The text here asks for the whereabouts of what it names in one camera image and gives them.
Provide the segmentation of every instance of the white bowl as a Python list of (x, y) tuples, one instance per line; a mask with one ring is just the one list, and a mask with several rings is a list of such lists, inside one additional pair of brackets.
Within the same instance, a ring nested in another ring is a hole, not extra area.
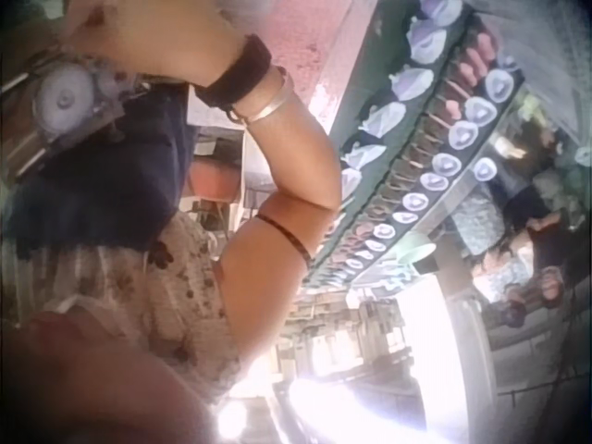
[(403, 206), (409, 211), (423, 211), (429, 205), (429, 199), (421, 192), (410, 192), (403, 196)]
[(440, 153), (432, 159), (432, 167), (440, 176), (451, 178), (461, 171), (463, 163), (451, 154)]
[(368, 247), (373, 252), (382, 253), (387, 250), (387, 246), (383, 243), (377, 242), (376, 240), (367, 240), (365, 242), (366, 247)]
[(392, 239), (395, 234), (395, 228), (391, 225), (379, 224), (374, 227), (374, 235), (379, 239)]
[(489, 182), (498, 174), (498, 167), (489, 157), (483, 157), (473, 166), (473, 174), (479, 182)]
[(503, 69), (491, 69), (485, 77), (485, 89), (492, 102), (503, 104), (512, 95), (514, 78)]
[(474, 122), (459, 120), (452, 125), (448, 133), (451, 148), (461, 151), (471, 146), (479, 137), (479, 127)]
[(412, 224), (413, 222), (416, 222), (417, 219), (419, 219), (419, 216), (415, 213), (406, 213), (404, 211), (398, 211), (397, 213), (394, 213), (392, 215), (392, 218), (400, 224), (408, 225)]
[(436, 244), (418, 231), (409, 231), (395, 245), (395, 254), (400, 265), (414, 264), (427, 258), (435, 250)]
[(419, 181), (430, 191), (444, 191), (449, 187), (449, 181), (436, 173), (424, 173)]
[(361, 257), (363, 259), (365, 259), (366, 261), (371, 261), (374, 259), (374, 255), (371, 254), (369, 251), (367, 250), (361, 250), (360, 252), (356, 252), (354, 253), (356, 256)]
[(353, 268), (354, 270), (361, 270), (362, 268), (364, 268), (364, 264), (362, 264), (362, 262), (358, 261), (357, 259), (348, 259), (347, 261), (345, 261), (345, 265), (347, 265), (350, 268)]
[(464, 114), (477, 127), (485, 127), (498, 116), (498, 109), (483, 97), (471, 97), (464, 103)]

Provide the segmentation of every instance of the dark hair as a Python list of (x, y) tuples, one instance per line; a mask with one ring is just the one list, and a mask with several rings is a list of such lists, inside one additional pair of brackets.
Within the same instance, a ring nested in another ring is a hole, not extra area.
[(521, 302), (510, 301), (508, 307), (501, 313), (501, 318), (505, 326), (520, 328), (526, 319), (526, 306)]

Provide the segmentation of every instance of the person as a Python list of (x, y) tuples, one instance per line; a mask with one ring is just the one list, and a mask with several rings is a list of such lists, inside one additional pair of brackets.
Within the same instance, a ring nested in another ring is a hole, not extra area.
[[(66, 28), (76, 51), (202, 87), (245, 45), (205, 0), (72, 0)], [(232, 107), (255, 116), (284, 84), (270, 67)], [(3, 299), (15, 299), (3, 304), (17, 316), (2, 324), (3, 428), (13, 439), (211, 442), (212, 406), (273, 344), (339, 210), (337, 156), (291, 92), (248, 127), (277, 191), (212, 264), (204, 230), (175, 209), (192, 152), (184, 101), (169, 90), (138, 101), (123, 142), (91, 137), (4, 209)]]
[(590, 273), (589, 220), (572, 230), (565, 210), (529, 219), (527, 228), (511, 239), (508, 248), (509, 253), (496, 250), (488, 254), (487, 261), (494, 264), (490, 270), (504, 267), (509, 256), (520, 257), (533, 276), (528, 287), (536, 289), (548, 309), (560, 306), (565, 289)]
[(481, 315), (488, 330), (499, 326), (521, 328), (528, 314), (526, 301), (518, 284), (508, 284), (504, 297), (483, 306)]

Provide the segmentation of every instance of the hand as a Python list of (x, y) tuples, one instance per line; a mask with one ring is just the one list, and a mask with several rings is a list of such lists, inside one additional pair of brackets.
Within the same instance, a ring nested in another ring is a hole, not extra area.
[(540, 219), (530, 218), (526, 222), (526, 226), (534, 231), (540, 231), (543, 228), (543, 221)]
[(68, 42), (121, 68), (209, 86), (239, 57), (243, 36), (210, 0), (72, 0)]

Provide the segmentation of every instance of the black wristband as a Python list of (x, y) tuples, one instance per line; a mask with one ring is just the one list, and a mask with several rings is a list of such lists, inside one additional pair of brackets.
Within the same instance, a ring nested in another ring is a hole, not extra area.
[(239, 59), (207, 88), (195, 93), (208, 106), (229, 111), (261, 82), (271, 66), (271, 53), (256, 35), (249, 35)]

